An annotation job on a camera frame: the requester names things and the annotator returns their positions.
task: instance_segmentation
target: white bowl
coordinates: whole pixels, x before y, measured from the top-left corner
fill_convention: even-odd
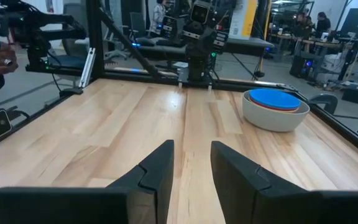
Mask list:
[[[294,112],[275,111],[249,101],[249,91],[242,96],[242,114],[253,125],[276,132],[293,131],[302,123],[310,107],[303,101]]]

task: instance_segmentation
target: poster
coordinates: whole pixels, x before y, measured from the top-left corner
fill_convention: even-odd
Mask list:
[[[229,38],[249,39],[257,8],[257,0],[237,0],[233,11]]]

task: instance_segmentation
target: stacked bowls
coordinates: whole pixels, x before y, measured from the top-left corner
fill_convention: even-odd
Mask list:
[[[250,90],[242,98],[245,119],[269,131],[293,131],[309,111],[310,107],[305,102],[278,90]]]

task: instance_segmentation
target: wooden table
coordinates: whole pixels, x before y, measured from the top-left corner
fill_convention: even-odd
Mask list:
[[[175,140],[169,223],[224,223],[209,160],[218,140],[306,189],[358,190],[358,149],[310,114],[256,128],[241,93],[97,80],[0,143],[0,187],[105,187]]]

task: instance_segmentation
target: blue plate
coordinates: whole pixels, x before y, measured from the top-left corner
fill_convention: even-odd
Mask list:
[[[278,110],[296,110],[301,105],[298,98],[278,90],[251,90],[249,96],[252,101],[262,106]]]

